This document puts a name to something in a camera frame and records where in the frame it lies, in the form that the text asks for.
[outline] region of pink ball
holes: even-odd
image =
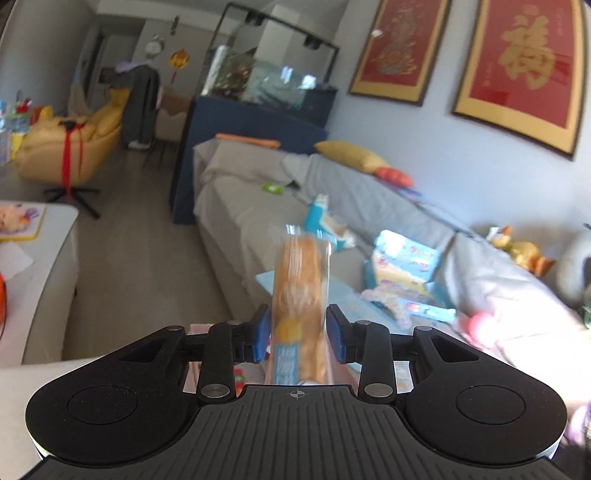
[[[467,333],[476,343],[493,348],[498,333],[496,319],[490,313],[477,313],[468,322]]]

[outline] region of fish tank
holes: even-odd
[[[289,66],[220,46],[206,62],[201,95],[258,105],[324,128],[338,90]]]

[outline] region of orange pillow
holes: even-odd
[[[396,168],[378,168],[374,175],[380,180],[387,181],[397,187],[409,189],[414,186],[414,180],[403,171]]]
[[[265,140],[263,138],[240,137],[239,135],[217,134],[218,140],[229,140],[232,142],[247,143],[249,145],[256,145],[257,147],[269,148],[271,150],[278,150],[281,148],[281,142],[277,140]]]

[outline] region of bread package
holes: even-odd
[[[268,383],[331,382],[324,324],[330,244],[312,236],[291,236],[275,269]]]

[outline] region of colorful box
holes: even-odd
[[[451,323],[456,310],[442,286],[431,282],[441,253],[408,238],[383,231],[375,242],[370,261],[365,264],[365,281],[373,294],[364,298],[386,305],[395,299],[409,316]]]

